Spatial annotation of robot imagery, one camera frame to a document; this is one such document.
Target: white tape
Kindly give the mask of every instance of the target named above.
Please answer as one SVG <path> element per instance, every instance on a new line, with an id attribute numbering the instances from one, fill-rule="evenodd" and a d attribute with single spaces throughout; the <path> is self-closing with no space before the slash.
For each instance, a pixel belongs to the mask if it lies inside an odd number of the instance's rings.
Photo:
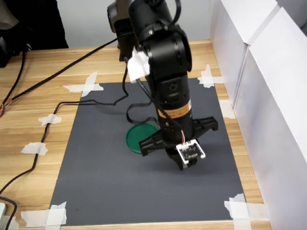
<path id="1" fill-rule="evenodd" d="M 132 58 L 128 61 L 128 73 L 131 83 L 135 83 L 137 79 L 146 77 L 150 74 L 149 58 L 143 52 L 137 52 L 134 48 Z"/>
<path id="2" fill-rule="evenodd" d="M 230 119 L 236 118 L 235 113 L 232 109 L 230 100 L 220 100 L 219 103 L 220 103 L 220 107 L 221 107 L 223 117 L 228 117 Z"/>
<path id="3" fill-rule="evenodd" d="M 21 217 L 26 221 L 26 227 L 46 227 L 48 230 L 59 230 L 66 224 L 66 202 L 61 205 L 52 205 L 49 210 L 21 212 Z"/>
<path id="4" fill-rule="evenodd" d="M 206 70 L 201 72 L 201 77 L 197 79 L 200 81 L 200 85 L 203 84 L 205 88 L 210 88 L 214 86 L 214 84 L 224 84 L 222 77 L 212 76 L 210 65 L 207 65 Z"/>
<path id="5" fill-rule="evenodd" d="M 82 92 L 81 97 L 87 96 L 91 91 L 104 90 L 99 84 L 95 84 L 98 72 L 92 73 L 87 79 L 84 85 L 63 85 L 69 92 Z"/>
<path id="6" fill-rule="evenodd" d="M 58 117 L 56 114 L 50 114 L 46 117 L 39 118 L 38 121 L 42 123 L 42 127 L 43 127 L 48 123 L 51 123 L 51 124 L 60 123 L 62 121 L 62 118 Z"/>
<path id="7" fill-rule="evenodd" d="M 234 220 L 235 230 L 251 230 L 251 221 L 269 221 L 265 205 L 246 203 L 243 194 L 230 197 L 224 205 Z"/>
<path id="8" fill-rule="evenodd" d="M 9 216 L 3 216 L 0 219 L 0 229 L 5 229 L 8 221 L 9 221 Z M 13 217 L 13 219 L 11 220 L 10 226 L 9 226 L 9 230 L 18 230 L 19 229 L 19 224 L 16 221 L 16 217 Z"/>
<path id="9" fill-rule="evenodd" d="M 36 143 L 29 143 L 27 144 L 23 150 L 21 150 L 21 153 L 26 153 L 26 154 L 39 154 L 42 156 L 45 156 L 47 153 L 48 149 L 46 149 L 46 144 L 41 143 L 41 142 L 36 142 Z"/>

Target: orange label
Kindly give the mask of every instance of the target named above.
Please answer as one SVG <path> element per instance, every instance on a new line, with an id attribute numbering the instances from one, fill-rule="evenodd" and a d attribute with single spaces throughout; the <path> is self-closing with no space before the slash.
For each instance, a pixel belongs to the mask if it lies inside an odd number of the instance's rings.
<path id="1" fill-rule="evenodd" d="M 185 106 L 179 108 L 179 109 L 172 109 L 172 110 L 165 110 L 165 112 L 172 118 L 180 118 L 186 115 L 191 110 L 191 100 L 189 103 L 187 103 Z M 166 116 L 163 115 L 163 113 L 158 109 L 159 116 L 162 118 L 166 118 Z"/>

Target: white wall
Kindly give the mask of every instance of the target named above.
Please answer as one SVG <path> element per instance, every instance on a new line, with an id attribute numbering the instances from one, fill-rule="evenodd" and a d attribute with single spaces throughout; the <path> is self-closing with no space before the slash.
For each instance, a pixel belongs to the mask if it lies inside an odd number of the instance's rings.
<path id="1" fill-rule="evenodd" d="M 58 0 L 69 47 L 100 46 L 116 37 L 111 32 L 106 12 L 114 1 Z M 172 15 L 175 15 L 175 0 L 166 2 Z M 210 0 L 181 0 L 181 3 L 179 24 L 189 40 L 209 39 Z"/>
<path id="2" fill-rule="evenodd" d="M 307 22 L 307 0 L 276 0 L 301 27 Z"/>

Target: masking tape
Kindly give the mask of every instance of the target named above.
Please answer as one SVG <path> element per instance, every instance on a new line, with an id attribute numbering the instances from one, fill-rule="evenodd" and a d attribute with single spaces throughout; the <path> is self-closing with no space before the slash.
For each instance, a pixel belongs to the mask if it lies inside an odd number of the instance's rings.
<path id="1" fill-rule="evenodd" d="M 60 123 L 62 121 L 62 118 L 58 117 L 56 114 L 50 114 L 46 117 L 42 117 L 42 118 L 38 119 L 38 121 L 40 121 L 42 123 L 42 127 L 43 127 L 48 123 L 50 123 L 50 124 Z"/>
<path id="2" fill-rule="evenodd" d="M 219 100 L 220 108 L 223 114 L 223 117 L 228 117 L 230 119 L 235 119 L 236 115 L 232 109 L 230 100 Z"/>
<path id="3" fill-rule="evenodd" d="M 23 150 L 21 150 L 21 153 L 26 154 L 39 154 L 42 156 L 45 156 L 45 154 L 48 152 L 48 149 L 46 149 L 46 144 L 41 142 L 36 143 L 29 143 L 27 144 Z"/>
<path id="4" fill-rule="evenodd" d="M 61 205 L 52 205 L 49 210 L 21 212 L 21 217 L 26 221 L 26 227 L 45 227 L 47 230 L 59 230 L 66 224 L 66 202 Z"/>
<path id="5" fill-rule="evenodd" d="M 64 88 L 70 92 L 82 92 L 81 97 L 87 96 L 91 91 L 104 90 L 99 84 L 95 84 L 98 72 L 92 73 L 87 79 L 84 85 L 63 85 Z"/>
<path id="6" fill-rule="evenodd" d="M 243 194 L 230 197 L 224 206 L 234 220 L 235 230 L 251 230 L 251 221 L 269 221 L 265 205 L 246 203 Z"/>
<path id="7" fill-rule="evenodd" d="M 9 216 L 3 216 L 0 219 L 0 229 L 5 229 L 6 224 L 9 221 Z M 19 229 L 19 224 L 16 221 L 16 217 L 13 217 L 10 226 L 9 226 L 9 230 L 18 230 Z"/>
<path id="8" fill-rule="evenodd" d="M 207 65 L 206 70 L 201 72 L 201 77 L 197 78 L 200 81 L 200 84 L 203 84 L 205 88 L 210 88 L 214 84 L 224 84 L 222 77 L 213 77 L 211 74 L 210 65 Z"/>

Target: white cardboard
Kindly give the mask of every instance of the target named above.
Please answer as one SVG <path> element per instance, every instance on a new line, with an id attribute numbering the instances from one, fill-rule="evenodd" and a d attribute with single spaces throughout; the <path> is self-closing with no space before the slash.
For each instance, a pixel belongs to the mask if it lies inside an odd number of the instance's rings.
<path id="1" fill-rule="evenodd" d="M 307 37 L 282 8 L 250 51 L 307 160 Z"/>
<path id="2" fill-rule="evenodd" d="M 210 36 L 234 107 L 249 45 L 279 10 L 276 0 L 214 0 Z"/>
<path id="3" fill-rule="evenodd" d="M 284 93 L 289 94 L 292 86 L 290 80 Z M 305 230 L 307 163 L 251 52 L 243 71 L 236 117 L 272 228 Z"/>
<path id="4" fill-rule="evenodd" d="M 211 38 L 229 100 L 233 103 L 247 44 L 242 41 L 220 0 L 216 0 L 213 3 Z"/>
<path id="5" fill-rule="evenodd" d="M 222 0 L 244 43 L 258 30 L 277 6 L 276 0 Z"/>

